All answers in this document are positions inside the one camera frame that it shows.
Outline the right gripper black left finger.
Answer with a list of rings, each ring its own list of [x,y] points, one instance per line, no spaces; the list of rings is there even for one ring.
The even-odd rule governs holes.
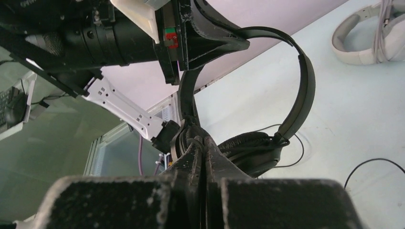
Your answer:
[[[64,177],[48,190],[37,229],[199,229],[203,139],[158,176]]]

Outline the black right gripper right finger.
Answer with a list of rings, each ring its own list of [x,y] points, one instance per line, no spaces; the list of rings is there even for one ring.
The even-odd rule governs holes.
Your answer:
[[[360,229],[348,193],[330,179],[253,179],[204,140],[208,229]]]

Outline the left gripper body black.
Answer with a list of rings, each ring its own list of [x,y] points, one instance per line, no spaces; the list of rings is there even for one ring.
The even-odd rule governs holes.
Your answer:
[[[156,44],[141,28],[115,8],[110,0],[86,0],[80,7],[81,67],[128,66],[157,61],[167,84],[180,83],[179,33],[169,1],[155,11],[160,43]]]

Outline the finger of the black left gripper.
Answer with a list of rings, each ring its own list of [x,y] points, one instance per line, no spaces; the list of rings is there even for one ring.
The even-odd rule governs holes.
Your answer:
[[[179,67],[194,70],[229,53],[249,48],[250,42],[206,0],[177,1]]]

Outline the white over-ear headphones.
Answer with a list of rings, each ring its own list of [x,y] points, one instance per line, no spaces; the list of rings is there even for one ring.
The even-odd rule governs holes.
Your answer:
[[[344,19],[331,37],[335,56],[350,65],[405,60],[405,2],[381,0]]]

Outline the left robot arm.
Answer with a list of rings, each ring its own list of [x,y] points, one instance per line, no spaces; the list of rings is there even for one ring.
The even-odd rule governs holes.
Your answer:
[[[209,62],[248,49],[241,28],[204,0],[3,0],[0,45],[62,91],[118,116],[168,152],[179,131],[102,75],[106,66],[157,61],[165,82],[196,79]]]

